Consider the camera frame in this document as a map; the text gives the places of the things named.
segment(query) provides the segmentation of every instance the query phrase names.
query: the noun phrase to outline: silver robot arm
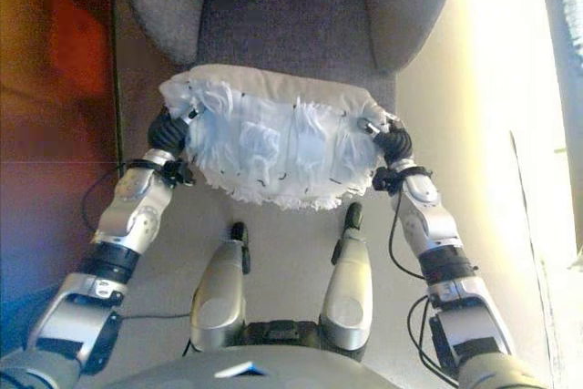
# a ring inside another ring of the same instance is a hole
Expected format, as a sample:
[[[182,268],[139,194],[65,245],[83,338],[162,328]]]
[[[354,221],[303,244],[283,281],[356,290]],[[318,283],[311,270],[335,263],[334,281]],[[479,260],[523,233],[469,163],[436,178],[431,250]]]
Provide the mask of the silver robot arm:
[[[442,369],[462,388],[545,387],[511,356],[514,346],[502,316],[465,256],[455,220],[429,172],[414,163],[412,142],[400,121],[393,118],[388,133],[363,119],[359,125],[385,153],[388,168],[377,171],[373,185],[392,196],[421,266],[436,310],[430,327]]]
[[[122,303],[139,256],[156,238],[174,187],[192,182],[186,164],[176,157],[195,116],[191,111],[171,119],[162,112],[152,123],[152,149],[131,162],[118,182],[89,254],[65,278],[26,349],[0,363],[3,384],[67,389],[81,373],[95,374],[106,366],[121,325],[113,307]]]

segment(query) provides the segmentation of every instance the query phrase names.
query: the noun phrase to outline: robot forearm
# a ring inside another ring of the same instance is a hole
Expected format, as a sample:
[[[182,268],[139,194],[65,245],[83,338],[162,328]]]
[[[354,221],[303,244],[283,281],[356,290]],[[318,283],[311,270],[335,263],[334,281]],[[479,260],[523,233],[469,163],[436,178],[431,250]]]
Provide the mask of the robot forearm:
[[[502,383],[544,387],[535,385],[538,383],[524,369],[517,368],[518,361],[509,357],[514,346],[502,316],[465,256],[455,220],[443,207],[429,172],[414,163],[406,131],[395,120],[389,133],[367,123],[361,128],[385,152],[388,169],[380,168],[373,184],[392,196],[405,239],[419,261],[436,309],[430,326],[444,371],[454,378],[463,377],[460,387],[506,387]]]
[[[3,374],[32,387],[63,389],[73,387],[80,373],[95,374],[106,366],[121,325],[112,308],[122,303],[139,256],[156,238],[173,188],[178,182],[191,183],[186,164],[175,159],[188,121],[160,114],[152,127],[152,149],[128,165],[88,255],[67,275],[26,350],[2,362]]]

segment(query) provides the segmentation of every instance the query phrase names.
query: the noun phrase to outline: black connector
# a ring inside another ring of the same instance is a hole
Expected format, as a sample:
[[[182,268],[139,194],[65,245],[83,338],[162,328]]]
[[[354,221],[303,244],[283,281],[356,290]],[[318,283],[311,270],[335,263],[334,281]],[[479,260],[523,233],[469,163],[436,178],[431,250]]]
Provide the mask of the black connector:
[[[138,264],[139,254],[125,246],[100,242],[91,245],[78,271],[105,280],[127,284]]]
[[[173,119],[164,107],[149,126],[148,144],[177,158],[184,149],[188,133],[189,125],[181,118]]]
[[[475,270],[461,247],[445,245],[419,256],[421,272],[427,284],[475,276]]]
[[[404,128],[380,132],[374,137],[374,143],[383,150],[387,166],[391,166],[399,159],[408,159],[413,155],[413,141]]]

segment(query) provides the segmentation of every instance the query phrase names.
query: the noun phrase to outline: black cable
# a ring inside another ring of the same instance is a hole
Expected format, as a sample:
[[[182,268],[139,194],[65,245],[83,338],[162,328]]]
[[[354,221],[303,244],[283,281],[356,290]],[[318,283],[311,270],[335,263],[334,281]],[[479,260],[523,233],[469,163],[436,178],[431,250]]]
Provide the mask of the black cable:
[[[20,383],[18,380],[16,380],[12,375],[7,374],[7,373],[4,373],[2,371],[0,371],[0,379],[9,382],[16,389],[34,389],[33,386],[30,386],[30,385],[29,386],[25,386],[22,383]]]
[[[189,338],[189,341],[186,342],[186,347],[184,348],[184,351],[182,352],[182,357],[186,357],[186,354],[189,351],[189,348],[191,345],[192,345],[192,342],[190,341],[190,338]]]
[[[399,189],[399,198],[397,199],[397,206],[394,209],[393,225],[391,225],[391,233],[389,234],[389,256],[393,261],[394,265],[401,271],[411,275],[412,277],[418,278],[419,280],[424,280],[424,276],[413,271],[409,271],[407,268],[403,267],[401,263],[397,261],[393,254],[393,238],[394,230],[397,227],[397,218],[399,217],[399,209],[401,208],[401,198],[403,197],[403,188]]]
[[[93,185],[91,187],[89,187],[89,189],[87,189],[87,191],[83,195],[83,198],[81,199],[81,218],[83,219],[83,223],[85,224],[87,229],[90,230],[91,232],[97,231],[97,227],[94,227],[91,224],[91,221],[89,220],[89,218],[87,217],[87,199],[89,198],[89,195],[95,189],[95,187],[97,187],[99,184],[101,184],[109,175],[111,175],[116,170],[121,169],[125,165],[126,165],[126,163],[121,163],[121,164],[115,166],[113,169],[108,170],[97,181],[95,181],[93,183]]]
[[[427,302],[425,303],[423,317],[422,317],[422,321],[421,321],[421,330],[419,333],[419,341],[417,341],[414,338],[413,329],[411,328],[411,318],[412,318],[413,312],[417,308],[417,306],[425,300],[427,300]],[[449,384],[453,387],[458,387],[456,381],[453,380],[451,377],[449,377],[447,374],[445,374],[445,372],[442,370],[442,368],[431,357],[429,357],[425,353],[425,351],[423,351],[424,327],[425,327],[425,322],[427,319],[428,308],[429,308],[429,300],[427,299],[427,296],[422,296],[417,301],[415,301],[413,303],[413,305],[411,306],[411,308],[409,309],[409,313],[407,314],[407,332],[409,333],[409,338],[411,339],[411,342],[413,343],[413,345],[417,349],[417,352],[419,353],[419,359],[421,360],[421,363],[423,364],[423,366],[425,368],[427,368],[429,371],[431,371],[433,374],[435,374],[437,377],[439,377],[441,380],[446,382],[447,384]]]
[[[121,316],[122,321],[128,319],[180,319],[190,316],[188,313],[178,313],[178,314],[130,314],[128,316]]]

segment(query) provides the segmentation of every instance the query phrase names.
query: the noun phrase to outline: wire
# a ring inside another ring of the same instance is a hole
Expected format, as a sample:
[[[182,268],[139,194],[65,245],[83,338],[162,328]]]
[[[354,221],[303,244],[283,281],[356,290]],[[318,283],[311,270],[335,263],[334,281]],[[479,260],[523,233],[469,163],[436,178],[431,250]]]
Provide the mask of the wire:
[[[184,348],[184,351],[182,352],[182,357],[186,357],[186,354],[189,351],[189,348],[191,345],[192,345],[192,342],[190,341],[190,338],[189,338],[189,341],[186,342],[186,347]]]
[[[115,166],[113,169],[108,170],[97,181],[95,181],[93,183],[93,185],[91,187],[89,187],[89,189],[87,189],[87,191],[83,195],[83,198],[81,199],[81,218],[83,219],[83,223],[85,224],[87,229],[90,230],[91,232],[97,231],[97,227],[94,227],[91,224],[91,221],[89,220],[89,218],[87,217],[87,199],[89,198],[89,195],[95,189],[95,187],[97,187],[99,184],[101,184],[109,175],[111,175],[116,170],[121,169],[125,165],[126,165],[126,163],[121,163],[121,164],[118,164],[117,166]]]
[[[401,198],[403,197],[403,188],[399,189],[399,198],[397,199],[397,206],[394,209],[394,217],[393,217],[393,224],[391,225],[391,233],[389,234],[389,256],[393,261],[394,265],[399,268],[401,271],[405,272],[412,277],[418,278],[419,280],[424,280],[425,277],[413,271],[409,271],[407,268],[401,265],[399,261],[394,257],[393,254],[393,239],[394,239],[394,230],[397,227],[397,218],[399,217],[399,209],[401,208]]]
[[[121,319],[122,321],[128,319],[180,319],[186,318],[187,316],[190,316],[190,312],[179,314],[130,314],[128,316],[121,316]]]
[[[413,345],[417,349],[417,352],[419,353],[419,359],[421,360],[423,366],[427,368],[429,371],[431,371],[433,374],[435,374],[435,376],[439,377],[441,380],[446,382],[447,384],[453,387],[458,387],[457,382],[454,379],[450,378],[447,374],[445,374],[444,370],[431,357],[429,357],[425,353],[425,351],[423,351],[424,328],[425,322],[427,320],[427,311],[429,309],[429,300],[427,298],[428,298],[427,296],[422,296],[417,301],[415,301],[411,308],[409,309],[409,313],[407,314],[407,332],[409,333],[409,338],[411,339],[411,342],[413,342]],[[427,301],[425,303],[423,311],[421,329],[419,332],[419,341],[416,341],[413,335],[413,330],[411,328],[411,318],[417,306],[425,300]]]

